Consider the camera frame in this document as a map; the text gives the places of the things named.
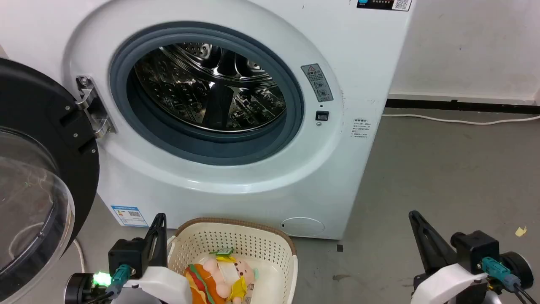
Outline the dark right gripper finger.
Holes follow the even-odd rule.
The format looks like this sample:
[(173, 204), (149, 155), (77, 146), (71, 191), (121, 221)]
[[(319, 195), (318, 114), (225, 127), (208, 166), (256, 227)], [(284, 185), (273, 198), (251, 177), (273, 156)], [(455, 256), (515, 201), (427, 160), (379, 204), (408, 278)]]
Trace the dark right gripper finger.
[(432, 273), (456, 263), (456, 252), (444, 238), (428, 223), (430, 247), (430, 264)]
[(426, 275), (430, 275), (432, 272), (430, 264), (431, 244), (429, 242), (428, 222), (417, 210), (412, 210), (409, 212), (408, 217), (411, 223), (411, 229), (413, 230), (413, 235), (415, 237), (417, 249), (424, 266), (424, 272)]

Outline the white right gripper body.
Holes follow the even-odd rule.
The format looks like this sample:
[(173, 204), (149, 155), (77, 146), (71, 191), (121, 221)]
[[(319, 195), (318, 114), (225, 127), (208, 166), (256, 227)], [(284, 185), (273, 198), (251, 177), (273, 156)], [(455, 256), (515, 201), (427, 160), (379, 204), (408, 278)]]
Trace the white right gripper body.
[(459, 264), (441, 268), (434, 275), (419, 284), (411, 297), (413, 304), (444, 304), (470, 287), (474, 281), (481, 281), (488, 274), (472, 274)]

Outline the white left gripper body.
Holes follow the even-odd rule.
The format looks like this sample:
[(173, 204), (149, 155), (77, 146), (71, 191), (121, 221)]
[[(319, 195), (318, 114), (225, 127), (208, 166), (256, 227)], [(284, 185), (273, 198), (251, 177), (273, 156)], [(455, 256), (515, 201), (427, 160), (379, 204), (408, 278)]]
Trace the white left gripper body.
[(191, 304), (192, 293), (186, 277), (167, 267), (148, 266), (142, 277), (127, 281), (127, 288), (144, 293), (167, 304)]

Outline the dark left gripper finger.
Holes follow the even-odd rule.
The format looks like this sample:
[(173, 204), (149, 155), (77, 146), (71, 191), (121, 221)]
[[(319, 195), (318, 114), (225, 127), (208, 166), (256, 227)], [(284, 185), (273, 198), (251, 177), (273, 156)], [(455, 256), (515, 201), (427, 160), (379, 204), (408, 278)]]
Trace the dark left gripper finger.
[(145, 241), (143, 249), (143, 265), (146, 268), (154, 257), (154, 250), (157, 244), (157, 229), (150, 228), (143, 240)]
[(160, 212), (154, 218), (154, 266), (167, 267), (167, 217)]

